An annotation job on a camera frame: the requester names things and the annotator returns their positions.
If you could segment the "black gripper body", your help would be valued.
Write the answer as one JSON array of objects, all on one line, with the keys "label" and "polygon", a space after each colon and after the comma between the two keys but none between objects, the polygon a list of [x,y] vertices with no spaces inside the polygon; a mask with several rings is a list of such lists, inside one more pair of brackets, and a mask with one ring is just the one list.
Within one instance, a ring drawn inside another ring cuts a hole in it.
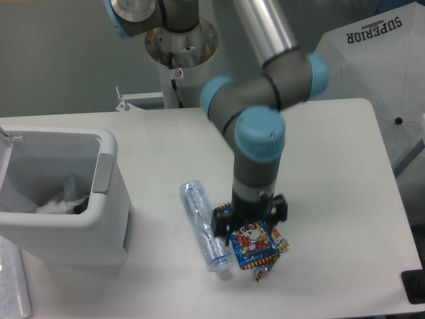
[{"label": "black gripper body", "polygon": [[264,215],[274,197],[261,195],[258,201],[251,202],[232,192],[232,210],[234,229],[239,229],[250,223],[264,222]]}]

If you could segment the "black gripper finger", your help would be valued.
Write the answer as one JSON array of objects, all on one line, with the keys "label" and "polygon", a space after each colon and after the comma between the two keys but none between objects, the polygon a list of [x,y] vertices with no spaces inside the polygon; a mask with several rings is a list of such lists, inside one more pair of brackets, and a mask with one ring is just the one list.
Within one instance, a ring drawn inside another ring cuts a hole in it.
[{"label": "black gripper finger", "polygon": [[229,246],[230,236],[234,232],[232,209],[214,210],[214,236],[220,237],[225,244]]},{"label": "black gripper finger", "polygon": [[272,234],[272,229],[280,222],[287,221],[288,203],[282,194],[275,196],[266,209],[264,222],[267,234]]}]

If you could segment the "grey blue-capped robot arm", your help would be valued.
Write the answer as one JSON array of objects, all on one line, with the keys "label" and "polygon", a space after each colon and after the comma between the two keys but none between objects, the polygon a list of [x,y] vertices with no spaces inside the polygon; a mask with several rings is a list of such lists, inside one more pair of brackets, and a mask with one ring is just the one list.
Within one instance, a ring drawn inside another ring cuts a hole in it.
[{"label": "grey blue-capped robot arm", "polygon": [[[151,35],[167,68],[189,68],[212,55],[197,1],[106,1],[121,37]],[[277,1],[235,1],[234,7],[262,68],[242,83],[218,76],[201,90],[199,102],[234,154],[232,208],[214,213],[214,235],[229,240],[240,227],[263,221],[268,231],[287,218],[288,205],[275,186],[285,146],[280,112],[323,92],[328,71],[316,54],[298,45]]]}]

